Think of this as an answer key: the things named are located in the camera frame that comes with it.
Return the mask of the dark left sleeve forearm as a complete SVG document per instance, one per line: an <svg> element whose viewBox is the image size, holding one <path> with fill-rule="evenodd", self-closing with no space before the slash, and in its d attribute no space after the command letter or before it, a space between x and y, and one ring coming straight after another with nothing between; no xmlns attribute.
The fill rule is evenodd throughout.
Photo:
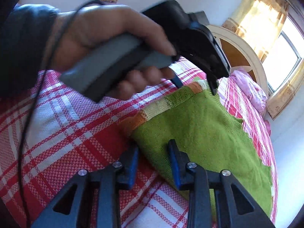
<svg viewBox="0 0 304 228"><path fill-rule="evenodd" d="M24 5L12 10L1 27L1 98L35 86L58 13L50 5Z"/></svg>

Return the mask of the person's left hand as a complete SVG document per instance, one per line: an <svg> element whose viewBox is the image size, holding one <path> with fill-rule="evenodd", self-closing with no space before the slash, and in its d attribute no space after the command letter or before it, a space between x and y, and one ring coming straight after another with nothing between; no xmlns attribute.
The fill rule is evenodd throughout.
<svg viewBox="0 0 304 228"><path fill-rule="evenodd" d="M176 55L162 27L145 15L125 5L91 6L82 9L64 33L50 64L51 70L65 72L101 42L124 32L141 37L162 54ZM143 70L132 70L107 95L128 100L132 95L144 91L147 86L155 86L162 79L172 79L174 75L168 67L158 69L151 66Z"/></svg>

